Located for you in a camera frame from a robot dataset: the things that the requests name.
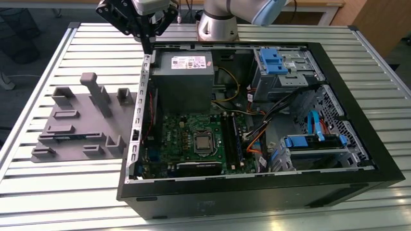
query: aluminum table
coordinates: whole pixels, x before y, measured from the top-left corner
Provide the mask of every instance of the aluminum table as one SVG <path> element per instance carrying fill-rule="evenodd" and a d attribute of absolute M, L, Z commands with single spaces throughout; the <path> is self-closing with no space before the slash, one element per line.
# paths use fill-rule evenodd
<path fill-rule="evenodd" d="M 363 35 L 347 27 L 240 25 L 244 41 L 320 42 L 406 180 L 328 208 L 207 218 L 143 220 L 116 201 L 120 159 L 35 164 L 36 138 L 56 86 L 86 91 L 96 72 L 108 92 L 138 91 L 142 46 L 108 24 L 71 24 L 0 152 L 0 230 L 358 230 L 411 228 L 411 92 Z M 192 25 L 171 25 L 159 40 L 196 40 Z"/>

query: sticker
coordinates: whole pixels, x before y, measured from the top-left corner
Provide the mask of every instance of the sticker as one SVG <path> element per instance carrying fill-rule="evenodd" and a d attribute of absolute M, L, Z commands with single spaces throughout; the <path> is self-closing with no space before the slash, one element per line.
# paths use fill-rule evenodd
<path fill-rule="evenodd" d="M 264 167 L 267 166 L 267 160 L 262 156 L 259 157 L 258 161 Z"/>
<path fill-rule="evenodd" d="M 252 94 L 247 94 L 247 99 L 248 99 L 248 102 L 252 102 Z"/>
<path fill-rule="evenodd" d="M 291 61 L 291 62 L 284 62 L 284 66 L 286 66 L 286 67 L 295 67 L 294 61 Z"/>
<path fill-rule="evenodd" d="M 206 56 L 175 56 L 171 59 L 172 69 L 206 69 Z"/>

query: power supply label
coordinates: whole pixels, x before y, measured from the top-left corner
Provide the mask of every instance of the power supply label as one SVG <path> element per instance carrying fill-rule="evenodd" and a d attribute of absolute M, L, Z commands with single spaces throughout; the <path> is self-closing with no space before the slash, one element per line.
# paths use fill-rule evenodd
<path fill-rule="evenodd" d="M 206 69 L 206 56 L 175 56 L 171 58 L 172 69 Z"/>

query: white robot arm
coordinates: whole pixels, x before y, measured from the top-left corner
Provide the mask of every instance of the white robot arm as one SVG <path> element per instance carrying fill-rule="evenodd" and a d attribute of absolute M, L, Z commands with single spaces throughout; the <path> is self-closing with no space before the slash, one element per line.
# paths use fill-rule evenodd
<path fill-rule="evenodd" d="M 238 38 L 236 17 L 258 26 L 270 25 L 291 0 L 206 0 L 199 24 L 204 41 L 232 41 Z"/>

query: wooden table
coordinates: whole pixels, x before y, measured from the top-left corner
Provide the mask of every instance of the wooden table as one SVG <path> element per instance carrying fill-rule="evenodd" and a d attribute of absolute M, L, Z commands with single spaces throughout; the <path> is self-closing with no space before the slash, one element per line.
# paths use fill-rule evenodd
<path fill-rule="evenodd" d="M 95 9 L 99 2 L 100 0 L 0 0 L 0 7 Z M 203 3 L 204 0 L 192 0 L 194 9 L 200 10 Z M 338 9 L 344 6 L 344 0 L 296 0 L 296 5 L 298 12 L 322 12 L 319 26 L 327 26 L 331 24 Z M 283 11 L 294 11 L 294 1 L 283 8 Z"/>

